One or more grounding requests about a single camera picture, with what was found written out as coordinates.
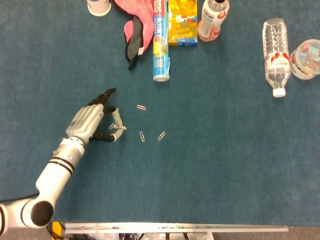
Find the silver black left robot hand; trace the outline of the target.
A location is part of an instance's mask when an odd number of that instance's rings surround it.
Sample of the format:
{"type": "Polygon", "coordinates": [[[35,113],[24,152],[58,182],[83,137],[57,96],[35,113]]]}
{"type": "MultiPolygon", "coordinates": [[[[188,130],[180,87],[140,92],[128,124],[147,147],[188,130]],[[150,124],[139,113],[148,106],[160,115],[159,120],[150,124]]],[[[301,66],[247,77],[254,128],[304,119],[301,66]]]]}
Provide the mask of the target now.
{"type": "Polygon", "coordinates": [[[115,106],[108,106],[109,97],[116,92],[115,88],[108,89],[90,101],[87,106],[82,107],[73,117],[66,129],[66,135],[80,139],[84,144],[93,140],[104,142],[115,142],[127,129],[123,125],[119,109],[115,106]],[[112,115],[113,126],[116,132],[104,134],[100,130],[100,123],[106,115],[112,115]]]}

